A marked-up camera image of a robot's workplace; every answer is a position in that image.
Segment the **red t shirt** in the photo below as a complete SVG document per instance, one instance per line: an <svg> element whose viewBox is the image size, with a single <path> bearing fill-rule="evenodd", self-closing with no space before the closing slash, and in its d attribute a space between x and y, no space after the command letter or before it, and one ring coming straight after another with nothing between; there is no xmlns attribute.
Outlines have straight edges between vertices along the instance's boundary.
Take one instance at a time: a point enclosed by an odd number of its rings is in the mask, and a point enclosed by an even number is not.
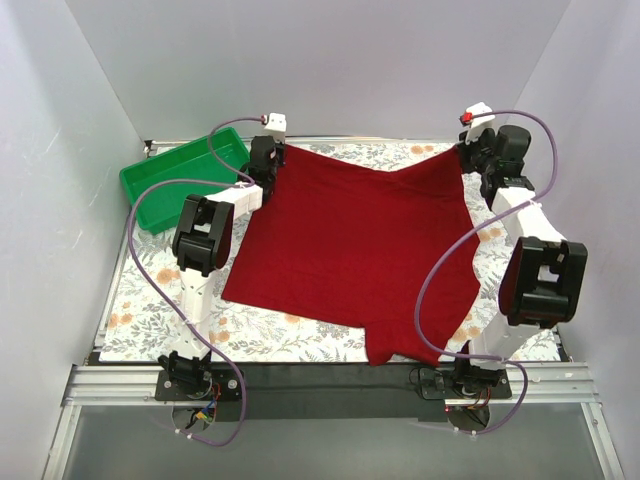
<svg viewBox="0 0 640 480"><path fill-rule="evenodd" d="M436 365L478 296L471 230L454 149L384 172L289 147L222 296L360 328L373 365Z"/></svg>

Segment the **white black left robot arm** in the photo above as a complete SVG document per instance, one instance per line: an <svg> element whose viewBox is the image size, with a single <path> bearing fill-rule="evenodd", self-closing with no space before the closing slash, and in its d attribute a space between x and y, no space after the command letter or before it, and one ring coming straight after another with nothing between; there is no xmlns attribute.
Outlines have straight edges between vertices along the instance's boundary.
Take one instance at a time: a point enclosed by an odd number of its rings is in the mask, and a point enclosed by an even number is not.
<svg viewBox="0 0 640 480"><path fill-rule="evenodd" d="M205 398L213 386L211 350L205 345L212 313L216 273L227 263L234 221L266 204L275 191L278 169L285 164L285 135L256 136L249 161L240 168L255 184L238 181L219 193L190 195L185 200L172 252L180 271L180 327L171 353L159 357L168 380L193 400Z"/></svg>

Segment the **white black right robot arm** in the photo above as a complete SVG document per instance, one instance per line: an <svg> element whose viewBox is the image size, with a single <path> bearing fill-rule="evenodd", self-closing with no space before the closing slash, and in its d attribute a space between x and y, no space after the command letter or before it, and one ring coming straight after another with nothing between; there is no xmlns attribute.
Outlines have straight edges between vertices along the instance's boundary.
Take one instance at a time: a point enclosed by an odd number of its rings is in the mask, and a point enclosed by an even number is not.
<svg viewBox="0 0 640 480"><path fill-rule="evenodd" d="M504 125L472 127L459 136L464 172L477 173L490 211L503 214L514 250L498 292L498 311L482 333L462 348L452 383L464 397L505 384L505 361L534 335L575 315L588 251L549 222L523 174L531 143L528 130Z"/></svg>

